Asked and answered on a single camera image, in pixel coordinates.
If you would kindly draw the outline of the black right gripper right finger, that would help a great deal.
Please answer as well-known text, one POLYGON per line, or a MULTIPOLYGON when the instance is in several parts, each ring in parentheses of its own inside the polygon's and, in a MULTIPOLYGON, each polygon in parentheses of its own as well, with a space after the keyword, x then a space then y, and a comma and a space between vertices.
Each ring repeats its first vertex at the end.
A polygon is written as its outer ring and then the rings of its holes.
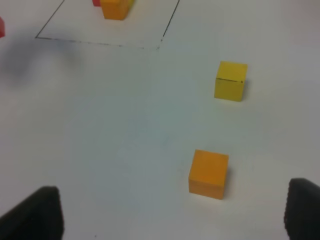
POLYGON ((305 178, 289 181, 284 228, 290 240, 320 238, 320 187, 305 178))

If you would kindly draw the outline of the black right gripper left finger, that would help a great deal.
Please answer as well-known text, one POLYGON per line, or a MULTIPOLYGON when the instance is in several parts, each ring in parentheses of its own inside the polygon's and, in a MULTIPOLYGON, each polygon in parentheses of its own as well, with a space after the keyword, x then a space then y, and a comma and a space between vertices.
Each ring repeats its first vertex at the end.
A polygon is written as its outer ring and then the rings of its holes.
POLYGON ((0 217, 2 240, 61 240, 65 231, 60 192, 43 186, 0 217))

